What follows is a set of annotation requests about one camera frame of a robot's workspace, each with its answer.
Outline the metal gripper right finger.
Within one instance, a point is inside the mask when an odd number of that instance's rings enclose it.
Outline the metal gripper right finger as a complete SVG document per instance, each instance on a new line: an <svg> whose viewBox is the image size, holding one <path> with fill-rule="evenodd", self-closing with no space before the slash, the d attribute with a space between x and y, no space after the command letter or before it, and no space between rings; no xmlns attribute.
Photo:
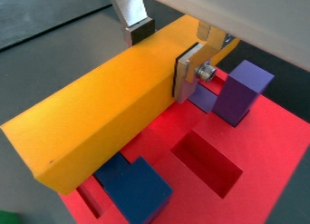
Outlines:
<svg viewBox="0 0 310 224"><path fill-rule="evenodd" d="M197 36L202 43L194 43L175 58L172 96L179 103L192 95L199 81L215 77L215 65L235 49L235 37L202 21Z"/></svg>

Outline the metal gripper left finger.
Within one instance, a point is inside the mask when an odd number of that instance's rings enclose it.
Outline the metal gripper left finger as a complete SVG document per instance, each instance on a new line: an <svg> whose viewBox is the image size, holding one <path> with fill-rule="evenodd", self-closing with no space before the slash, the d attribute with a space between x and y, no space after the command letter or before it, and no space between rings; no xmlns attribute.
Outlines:
<svg viewBox="0 0 310 224"><path fill-rule="evenodd" d="M134 46L155 33L155 20L148 17L143 0L111 0L123 25L124 41Z"/></svg>

